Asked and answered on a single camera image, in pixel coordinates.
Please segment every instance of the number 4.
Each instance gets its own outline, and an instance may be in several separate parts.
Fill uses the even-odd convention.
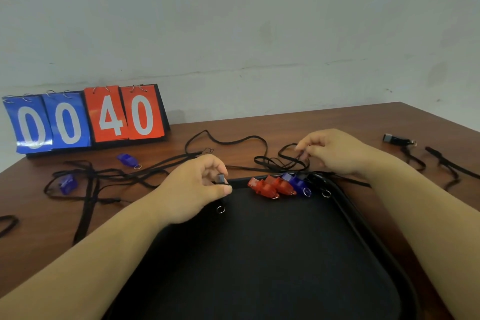
[[[111,121],[107,122],[107,113],[110,114]],[[110,95],[105,95],[102,103],[102,110],[100,111],[100,129],[114,129],[115,135],[122,135],[120,128],[123,127],[121,120],[117,119],[115,109],[113,108],[112,98]]]

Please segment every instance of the white wall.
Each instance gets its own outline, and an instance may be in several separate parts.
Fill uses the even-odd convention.
[[[2,95],[158,83],[171,123],[403,101],[480,130],[479,75],[480,0],[0,0]]]

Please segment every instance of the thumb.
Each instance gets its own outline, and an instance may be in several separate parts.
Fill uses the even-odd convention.
[[[323,160],[325,154],[326,154],[326,149],[325,147],[322,146],[308,146],[305,148],[305,152],[308,153],[310,156],[320,158]]]
[[[203,187],[203,195],[208,202],[218,200],[232,193],[232,186],[228,184],[213,184]]]

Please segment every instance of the blue whistle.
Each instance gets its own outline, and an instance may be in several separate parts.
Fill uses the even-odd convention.
[[[142,165],[138,164],[138,160],[135,157],[132,157],[130,154],[119,154],[117,159],[122,162],[123,165],[133,167],[135,170],[140,170],[142,168]]]
[[[78,182],[74,175],[68,174],[60,179],[58,187],[63,195],[68,195],[78,187]]]
[[[297,193],[302,194],[303,196],[306,196],[306,197],[312,196],[312,192],[307,187],[307,184],[297,176],[292,176],[289,173],[284,173],[282,178],[286,182],[291,184],[291,186],[293,187],[293,189],[295,189],[295,191],[297,191]]]

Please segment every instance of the wooden table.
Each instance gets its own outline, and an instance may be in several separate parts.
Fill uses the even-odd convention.
[[[65,169],[63,161],[86,159],[96,169],[122,167],[116,156],[127,152],[144,166],[183,153],[185,142],[194,134],[208,129],[220,141],[234,141],[248,135],[260,135],[269,143],[269,156],[276,156],[284,145],[297,142],[307,133],[338,128],[373,147],[402,157],[399,148],[382,143],[384,133],[418,141],[412,153],[428,166],[425,176],[439,185],[451,176],[437,167],[437,160],[423,147],[441,151],[453,162],[474,172],[480,172],[480,133],[449,122],[403,103],[365,105],[250,118],[185,123],[172,126],[168,141],[128,148],[57,155],[37,159],[22,159],[0,173],[0,215],[15,214],[21,223],[0,239],[0,297],[51,263],[72,245],[82,202],[48,199],[42,193],[54,171]],[[227,165],[253,166],[253,157],[263,154],[260,141],[251,140],[236,146],[219,146],[206,136],[192,143],[192,150],[214,148],[214,154]],[[252,176],[248,171],[230,171],[230,178]],[[462,182],[451,193],[474,208],[480,209],[480,182],[461,174]],[[160,183],[163,177],[152,178]],[[387,245],[417,289],[426,319],[451,319],[447,309],[420,267],[416,257],[373,190],[339,182],[368,222]],[[121,195],[136,200],[147,193],[141,185],[112,188],[103,197]],[[124,204],[97,205],[90,232],[111,218]]]

